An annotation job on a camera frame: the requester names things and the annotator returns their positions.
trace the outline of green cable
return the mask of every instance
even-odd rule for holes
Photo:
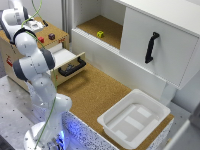
[[[41,7],[42,7],[42,0],[40,1],[40,7],[39,7],[39,9],[36,11],[36,13],[35,13],[33,16],[31,16],[29,19],[25,20],[25,21],[22,23],[21,28],[23,28],[24,23],[28,22],[30,19],[32,19],[33,17],[35,17],[35,15],[37,15],[37,14],[39,13]]]
[[[43,45],[33,34],[27,32],[27,31],[26,31],[26,33],[28,33],[30,36],[32,36],[34,39],[36,39],[36,40],[42,45],[42,47],[45,48],[44,45]],[[54,75],[54,79],[55,79],[55,88],[56,88],[56,93],[57,93],[57,82],[56,82],[56,75],[55,75],[55,70],[54,70],[54,69],[53,69],[53,75]],[[46,126],[47,126],[47,123],[49,122],[49,119],[50,119],[51,114],[52,114],[52,112],[53,112],[53,108],[54,108],[55,102],[56,102],[56,97],[54,98],[53,106],[52,106],[52,108],[51,108],[51,112],[50,112],[50,114],[49,114],[49,117],[48,117],[48,119],[47,119],[47,121],[46,121],[46,123],[45,123],[45,125],[44,125],[44,128],[42,129],[42,133],[40,134],[40,137],[39,137],[39,139],[37,140],[37,143],[36,143],[36,145],[35,145],[35,148],[34,148],[35,150],[36,150],[36,148],[37,148],[37,146],[38,146],[38,143],[39,143],[39,141],[40,141],[40,139],[41,139],[41,137],[42,137],[42,135],[43,135],[43,133],[44,133],[44,130],[45,130]]]
[[[37,9],[35,8],[35,4],[34,4],[33,0],[32,0],[32,5],[33,5],[33,8],[35,9],[35,11],[37,11]]]

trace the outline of plastic container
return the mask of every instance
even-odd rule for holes
[[[98,118],[105,133],[126,149],[136,149],[169,115],[170,109],[133,90]]]

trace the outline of gray floor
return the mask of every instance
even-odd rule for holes
[[[1,57],[1,52],[0,52],[0,78],[4,77],[6,75],[4,65],[3,65],[3,60]]]

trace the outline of cork surface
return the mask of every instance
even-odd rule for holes
[[[35,20],[42,22],[42,20],[39,17],[36,17]],[[62,39],[65,36],[68,36],[68,34],[62,30],[60,30],[59,28],[55,27],[54,25],[48,23],[48,27],[44,27],[42,31],[36,33],[37,37],[43,37],[44,38],[44,46],[47,46],[49,44],[52,44],[53,42],[56,42],[58,39]],[[48,35],[50,33],[55,34],[55,39],[54,40],[50,40]],[[7,41],[8,43],[10,42],[9,39],[6,37],[5,33],[3,31],[0,31],[0,37]]]
[[[124,148],[105,134],[97,118],[130,92],[131,89],[90,64],[86,65],[84,71],[58,86],[58,93],[72,99],[73,105],[70,111],[120,150]],[[137,150],[148,148],[172,119],[173,115],[169,115]]]
[[[120,49],[123,26],[103,16],[98,16],[78,26],[81,30],[97,37],[97,32],[103,31],[102,41]]]

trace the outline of cabinet door handle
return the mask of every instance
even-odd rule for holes
[[[80,63],[78,66],[76,66],[72,69],[69,69],[69,70],[65,70],[65,71],[63,71],[60,67],[60,68],[58,68],[58,72],[62,76],[67,77],[67,76],[73,74],[74,72],[78,71],[79,69],[83,68],[86,65],[86,62],[84,60],[82,60],[80,57],[78,57],[77,61]]]
[[[147,49],[147,54],[145,57],[145,63],[148,64],[149,62],[151,62],[153,60],[153,57],[151,57],[152,54],[152,50],[153,50],[153,46],[154,46],[154,40],[157,39],[160,35],[156,32],[153,33],[153,36],[151,37],[150,41],[149,41],[149,45],[148,45],[148,49]]]

